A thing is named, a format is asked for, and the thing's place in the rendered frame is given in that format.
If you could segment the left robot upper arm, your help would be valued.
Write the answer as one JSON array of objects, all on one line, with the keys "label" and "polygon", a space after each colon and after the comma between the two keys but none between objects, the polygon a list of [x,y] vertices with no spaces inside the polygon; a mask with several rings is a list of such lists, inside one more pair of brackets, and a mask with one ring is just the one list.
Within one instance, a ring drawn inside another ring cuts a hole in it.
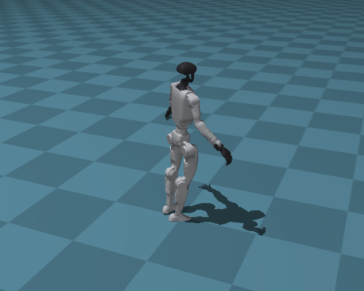
[{"label": "left robot upper arm", "polygon": [[174,82],[174,83],[171,83],[171,84],[170,84],[170,97],[169,97],[170,101],[171,101],[171,98],[172,98],[172,87],[173,87],[176,83],[179,83],[179,82]]}]

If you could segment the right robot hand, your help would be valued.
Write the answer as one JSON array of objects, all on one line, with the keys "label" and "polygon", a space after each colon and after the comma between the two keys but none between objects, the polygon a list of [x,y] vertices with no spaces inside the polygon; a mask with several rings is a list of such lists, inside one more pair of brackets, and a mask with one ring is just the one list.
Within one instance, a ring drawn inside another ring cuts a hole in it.
[{"label": "right robot hand", "polygon": [[220,151],[221,154],[223,155],[223,157],[225,158],[227,165],[229,165],[232,161],[232,156],[231,153],[228,149],[223,147],[224,145],[221,145],[221,147],[219,147],[217,144],[214,144],[214,147],[216,148],[217,151]]}]

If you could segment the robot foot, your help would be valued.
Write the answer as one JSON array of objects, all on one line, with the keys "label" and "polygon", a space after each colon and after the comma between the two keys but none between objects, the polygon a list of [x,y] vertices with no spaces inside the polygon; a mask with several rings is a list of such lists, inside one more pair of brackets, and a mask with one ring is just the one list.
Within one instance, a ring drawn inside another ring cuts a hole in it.
[{"label": "robot foot", "polygon": [[168,205],[165,205],[163,207],[163,209],[162,209],[162,212],[165,213],[165,214],[167,214],[167,213],[169,213],[169,212],[171,212],[171,211],[173,211],[175,209],[176,209],[176,203],[173,203],[172,207],[169,207]]},{"label": "robot foot", "polygon": [[172,222],[175,222],[175,221],[187,221],[187,220],[190,220],[190,219],[191,219],[191,216],[187,216],[187,215],[184,215],[184,214],[181,214],[181,216],[176,216],[176,213],[171,213],[168,220],[172,221]]}]

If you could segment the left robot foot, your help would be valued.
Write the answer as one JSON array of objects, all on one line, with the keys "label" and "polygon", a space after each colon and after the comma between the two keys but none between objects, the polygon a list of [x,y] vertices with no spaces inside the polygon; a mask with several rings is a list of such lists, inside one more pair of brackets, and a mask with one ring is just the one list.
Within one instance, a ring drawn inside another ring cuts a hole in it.
[{"label": "left robot foot", "polygon": [[176,209],[176,203],[173,203],[172,207],[169,207],[168,205],[165,205],[163,207],[163,209],[162,209],[162,212],[165,213],[165,214],[167,214],[167,213],[169,213],[169,212],[171,212],[171,211],[173,211],[175,209]]}]

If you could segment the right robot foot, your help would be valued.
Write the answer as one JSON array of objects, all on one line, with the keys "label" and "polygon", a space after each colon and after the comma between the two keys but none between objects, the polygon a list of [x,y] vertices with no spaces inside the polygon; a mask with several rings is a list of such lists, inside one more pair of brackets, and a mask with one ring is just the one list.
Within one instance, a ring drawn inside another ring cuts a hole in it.
[{"label": "right robot foot", "polygon": [[187,220],[190,220],[190,219],[191,219],[191,216],[187,216],[187,215],[184,215],[184,214],[181,214],[181,216],[176,216],[176,213],[171,213],[168,220],[172,221],[172,222],[175,222],[175,221],[187,221]]}]

